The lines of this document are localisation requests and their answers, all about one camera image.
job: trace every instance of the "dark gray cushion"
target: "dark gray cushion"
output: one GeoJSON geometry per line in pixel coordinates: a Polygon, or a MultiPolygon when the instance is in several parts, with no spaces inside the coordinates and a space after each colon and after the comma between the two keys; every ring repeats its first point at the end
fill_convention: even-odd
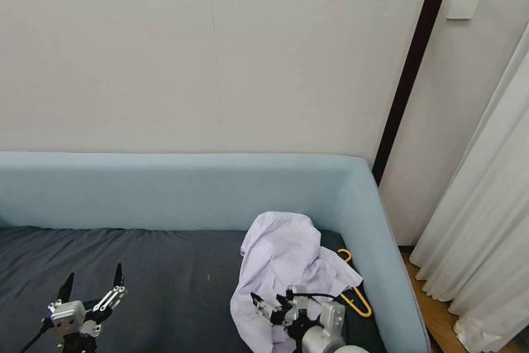
{"type": "MultiPolygon", "coordinates": [[[[0,351],[20,350],[38,331],[59,286],[75,272],[72,299],[101,298],[117,262],[129,294],[103,324],[98,351],[247,352],[229,310],[241,267],[243,231],[0,229],[0,351]]],[[[324,231],[336,250],[341,236],[324,231]]],[[[348,310],[346,336],[384,351],[374,319],[348,310]]],[[[30,352],[56,351],[53,331],[30,352]]]]}

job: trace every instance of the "robotic arm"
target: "robotic arm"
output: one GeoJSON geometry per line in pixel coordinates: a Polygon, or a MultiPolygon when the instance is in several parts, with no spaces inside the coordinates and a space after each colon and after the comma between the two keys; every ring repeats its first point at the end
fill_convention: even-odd
{"type": "Polygon", "coordinates": [[[282,326],[296,341],[294,353],[368,353],[358,346],[346,346],[341,337],[346,308],[338,302],[322,304],[322,314],[314,321],[308,318],[308,299],[331,295],[307,293],[303,286],[289,286],[286,296],[277,295],[280,306],[274,307],[256,293],[251,293],[257,312],[272,326],[282,326]]]}
{"type": "Polygon", "coordinates": [[[97,348],[96,337],[107,320],[126,294],[122,264],[118,264],[114,275],[114,284],[102,299],[93,301],[69,301],[74,274],[60,287],[57,299],[48,305],[46,317],[42,319],[39,333],[20,352],[27,351],[48,330],[54,328],[59,336],[62,353],[94,353],[97,348]]]}

